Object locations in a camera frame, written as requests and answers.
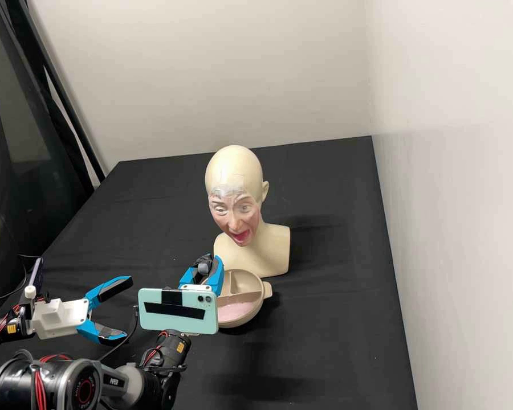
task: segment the mannequin head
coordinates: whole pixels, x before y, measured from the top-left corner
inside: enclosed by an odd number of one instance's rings
[[[262,222],[260,209],[269,188],[256,155],[239,145],[217,151],[205,171],[205,188],[220,229],[238,246],[249,245]]]

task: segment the beige bowl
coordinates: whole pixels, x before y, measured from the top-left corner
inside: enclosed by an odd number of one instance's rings
[[[247,323],[256,316],[264,299],[271,296],[272,285],[257,275],[241,269],[225,271],[217,298],[218,326],[228,328]]]

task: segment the black tablecloth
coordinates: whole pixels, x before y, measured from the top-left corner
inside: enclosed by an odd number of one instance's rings
[[[175,409],[415,409],[371,138],[255,153],[270,181],[264,220],[291,227],[290,271],[267,279],[274,295],[252,321],[193,338]],[[129,329],[138,288],[176,286],[212,251],[210,156],[118,164],[44,254],[45,289],[73,300],[132,275],[134,287],[93,313]],[[155,336],[139,329],[105,363],[135,361]],[[1,345],[0,364],[21,347],[92,359],[108,349],[79,335],[35,337]]]

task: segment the mint green phone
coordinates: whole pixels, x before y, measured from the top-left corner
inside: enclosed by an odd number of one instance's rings
[[[141,327],[175,329],[186,333],[218,332],[217,295],[209,286],[185,285],[183,289],[139,290]]]

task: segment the mannequin bust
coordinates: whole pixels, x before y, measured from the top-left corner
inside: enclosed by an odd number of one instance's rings
[[[217,151],[205,171],[209,210],[223,231],[213,252],[224,269],[243,269],[258,277],[277,276],[289,269],[289,227],[265,223],[260,209],[270,184],[263,181],[256,155],[243,146]]]

